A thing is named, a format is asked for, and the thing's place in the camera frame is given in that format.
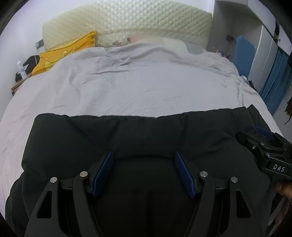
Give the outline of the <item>right hand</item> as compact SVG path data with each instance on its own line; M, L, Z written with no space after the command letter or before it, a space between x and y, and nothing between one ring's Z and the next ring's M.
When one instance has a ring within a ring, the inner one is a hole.
M274 186L274 190L280 195L285 196L289 201L292 197L292 185L291 183L279 183L277 182Z

